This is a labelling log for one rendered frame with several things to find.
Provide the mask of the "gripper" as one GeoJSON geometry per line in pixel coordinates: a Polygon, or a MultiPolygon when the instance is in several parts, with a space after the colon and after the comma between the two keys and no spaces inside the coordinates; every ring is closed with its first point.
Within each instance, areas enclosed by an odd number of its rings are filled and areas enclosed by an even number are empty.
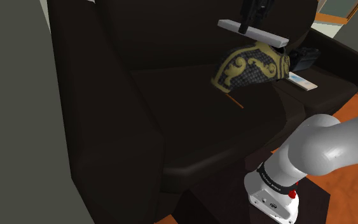
{"type": "Polygon", "coordinates": [[[238,32],[245,34],[249,24],[258,24],[271,10],[275,0],[243,0],[240,15],[242,16],[238,32]]]}

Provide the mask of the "white long box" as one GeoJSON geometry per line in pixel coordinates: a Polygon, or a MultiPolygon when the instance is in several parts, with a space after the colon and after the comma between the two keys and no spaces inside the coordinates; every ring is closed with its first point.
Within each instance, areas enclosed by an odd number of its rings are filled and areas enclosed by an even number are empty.
{"type": "Polygon", "coordinates": [[[266,31],[262,31],[260,29],[253,28],[253,27],[248,27],[244,34],[239,33],[239,28],[241,23],[229,19],[221,19],[218,21],[217,25],[228,31],[237,33],[239,35],[251,38],[256,41],[266,43],[275,48],[285,47],[289,42],[289,39],[287,38],[283,38],[281,36],[266,31]]]}

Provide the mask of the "gold and grey patterned pillow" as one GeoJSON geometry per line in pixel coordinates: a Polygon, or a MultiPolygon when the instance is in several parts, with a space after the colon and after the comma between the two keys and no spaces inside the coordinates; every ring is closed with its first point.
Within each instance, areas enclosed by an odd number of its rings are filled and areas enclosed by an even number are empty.
{"type": "Polygon", "coordinates": [[[216,67],[211,83],[224,93],[240,87],[289,77],[291,60],[284,47],[255,43],[226,52],[216,67]]]}

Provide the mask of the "black boxy object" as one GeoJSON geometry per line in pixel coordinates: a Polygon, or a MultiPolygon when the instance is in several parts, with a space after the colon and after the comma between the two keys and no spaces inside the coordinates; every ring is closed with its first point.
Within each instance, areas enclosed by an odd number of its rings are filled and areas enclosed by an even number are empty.
{"type": "Polygon", "coordinates": [[[289,53],[290,72],[302,71],[310,66],[319,58],[321,52],[316,48],[301,47],[289,53]]]}

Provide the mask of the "orange pencil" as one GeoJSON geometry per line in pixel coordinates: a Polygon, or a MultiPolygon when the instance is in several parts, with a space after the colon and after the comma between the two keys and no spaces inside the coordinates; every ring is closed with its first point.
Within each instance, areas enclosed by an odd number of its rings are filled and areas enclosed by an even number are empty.
{"type": "Polygon", "coordinates": [[[243,105],[241,105],[241,103],[239,103],[238,101],[236,101],[232,96],[230,96],[229,94],[225,94],[225,96],[227,96],[229,99],[231,99],[237,106],[239,106],[241,109],[244,109],[243,105]]]}

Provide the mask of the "white and blue book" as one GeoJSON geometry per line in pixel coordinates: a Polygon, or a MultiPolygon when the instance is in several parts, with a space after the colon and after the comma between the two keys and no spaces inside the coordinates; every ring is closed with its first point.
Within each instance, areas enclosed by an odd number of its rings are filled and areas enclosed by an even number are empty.
{"type": "Polygon", "coordinates": [[[289,77],[287,78],[287,80],[306,91],[313,90],[318,87],[316,84],[292,72],[289,73],[289,77]]]}

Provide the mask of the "orange wooden framed window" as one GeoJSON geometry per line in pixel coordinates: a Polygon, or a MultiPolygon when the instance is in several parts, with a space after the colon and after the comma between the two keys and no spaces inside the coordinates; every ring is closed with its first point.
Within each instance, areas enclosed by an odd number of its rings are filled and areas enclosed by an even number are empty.
{"type": "Polygon", "coordinates": [[[316,22],[345,25],[358,10],[358,0],[317,0],[316,22]]]}

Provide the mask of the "dark brown sofa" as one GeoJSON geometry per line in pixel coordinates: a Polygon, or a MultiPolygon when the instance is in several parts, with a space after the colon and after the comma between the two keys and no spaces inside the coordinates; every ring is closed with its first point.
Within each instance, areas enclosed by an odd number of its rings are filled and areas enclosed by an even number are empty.
{"type": "Polygon", "coordinates": [[[48,0],[71,177],[95,224],[155,224],[186,190],[343,106],[275,80],[228,93],[241,109],[212,85],[223,55],[251,43],[217,25],[241,21],[242,3],[48,0]]]}

